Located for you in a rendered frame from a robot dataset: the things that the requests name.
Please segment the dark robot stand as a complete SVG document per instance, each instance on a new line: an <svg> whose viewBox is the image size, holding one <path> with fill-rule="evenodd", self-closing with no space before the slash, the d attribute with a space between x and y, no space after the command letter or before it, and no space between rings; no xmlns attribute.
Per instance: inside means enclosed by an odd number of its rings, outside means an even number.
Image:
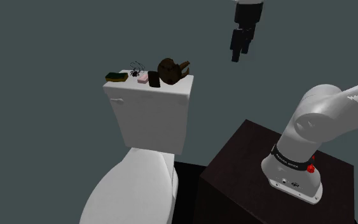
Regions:
<svg viewBox="0 0 358 224"><path fill-rule="evenodd" d="M201 173L193 224L357 224L354 167L315 153L323 185L311 205L272 187L261 162L280 134L244 121Z"/></svg>

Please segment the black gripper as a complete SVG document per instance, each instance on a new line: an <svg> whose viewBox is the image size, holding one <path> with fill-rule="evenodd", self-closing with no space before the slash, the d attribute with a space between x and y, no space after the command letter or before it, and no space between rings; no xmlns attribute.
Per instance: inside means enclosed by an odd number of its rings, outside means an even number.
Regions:
<svg viewBox="0 0 358 224"><path fill-rule="evenodd" d="M234 21L238 24L239 29L234 29L231 37L232 62L238 62L242 53L248 53L250 43L254 38L254 29L260 21L262 10L263 3L236 4Z"/></svg>

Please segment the green and yellow sponge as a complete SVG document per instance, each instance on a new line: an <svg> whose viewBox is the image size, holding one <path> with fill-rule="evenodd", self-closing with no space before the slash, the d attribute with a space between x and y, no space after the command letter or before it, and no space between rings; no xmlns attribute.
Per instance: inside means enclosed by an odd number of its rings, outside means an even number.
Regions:
<svg viewBox="0 0 358 224"><path fill-rule="evenodd" d="M106 81L124 82L128 79L128 73L114 73L110 72L105 76Z"/></svg>

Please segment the white toilet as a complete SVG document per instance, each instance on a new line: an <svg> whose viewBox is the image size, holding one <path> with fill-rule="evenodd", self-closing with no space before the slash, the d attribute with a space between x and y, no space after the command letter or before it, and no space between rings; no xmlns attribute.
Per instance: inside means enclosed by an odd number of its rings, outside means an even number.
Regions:
<svg viewBox="0 0 358 224"><path fill-rule="evenodd" d="M129 76L103 90L129 147L90 194L79 224L171 224L177 198L174 157L186 138L192 75L150 87Z"/></svg>

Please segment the black spider figure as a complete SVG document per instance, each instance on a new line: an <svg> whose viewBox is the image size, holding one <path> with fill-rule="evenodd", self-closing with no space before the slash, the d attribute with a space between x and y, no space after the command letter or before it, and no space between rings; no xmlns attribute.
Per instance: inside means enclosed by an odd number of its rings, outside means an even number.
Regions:
<svg viewBox="0 0 358 224"><path fill-rule="evenodd" d="M144 65L137 61L131 62L130 67L132 68L130 75L133 77L138 77L145 70Z"/></svg>

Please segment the brown teapot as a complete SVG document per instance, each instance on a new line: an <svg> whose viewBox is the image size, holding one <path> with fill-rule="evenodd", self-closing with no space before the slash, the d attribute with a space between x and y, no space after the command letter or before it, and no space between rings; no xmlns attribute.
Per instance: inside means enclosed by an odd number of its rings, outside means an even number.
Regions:
<svg viewBox="0 0 358 224"><path fill-rule="evenodd" d="M179 80L189 75L189 65L189 61L185 61L182 64L176 64L173 59L165 58L159 63L157 71L160 79L164 83L174 85Z"/></svg>

